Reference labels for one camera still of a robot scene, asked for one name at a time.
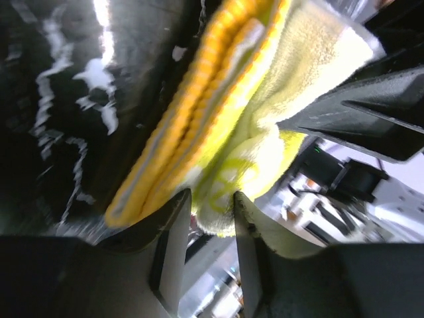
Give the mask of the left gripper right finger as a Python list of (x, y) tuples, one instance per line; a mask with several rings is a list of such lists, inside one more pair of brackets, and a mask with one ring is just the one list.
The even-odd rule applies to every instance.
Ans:
[(321, 248), (233, 200), (246, 317), (423, 316), (422, 244)]

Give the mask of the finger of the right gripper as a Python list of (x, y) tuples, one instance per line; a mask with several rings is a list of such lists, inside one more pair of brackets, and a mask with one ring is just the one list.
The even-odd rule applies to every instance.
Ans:
[(406, 162), (423, 151), (423, 67), (342, 85), (278, 126)]

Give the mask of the yellow patterned towel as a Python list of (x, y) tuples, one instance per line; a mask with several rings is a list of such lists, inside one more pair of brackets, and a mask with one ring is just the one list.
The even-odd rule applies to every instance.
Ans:
[(380, 41), (325, 1), (224, 1), (105, 212), (129, 227), (190, 189), (206, 233), (235, 233), (233, 194), (267, 192), (304, 135), (278, 123), (380, 59)]

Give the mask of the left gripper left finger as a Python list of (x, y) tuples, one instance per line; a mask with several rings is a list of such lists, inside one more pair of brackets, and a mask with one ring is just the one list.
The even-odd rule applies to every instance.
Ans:
[(191, 192), (92, 246), (72, 237), (1, 238), (2, 317), (176, 317)]

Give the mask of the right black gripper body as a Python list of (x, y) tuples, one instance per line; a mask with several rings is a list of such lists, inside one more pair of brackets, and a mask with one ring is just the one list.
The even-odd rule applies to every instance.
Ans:
[(302, 189), (340, 202), (373, 202), (374, 190), (389, 180), (383, 170), (357, 160), (340, 161), (311, 143), (297, 155), (297, 171), (319, 186), (318, 190)]

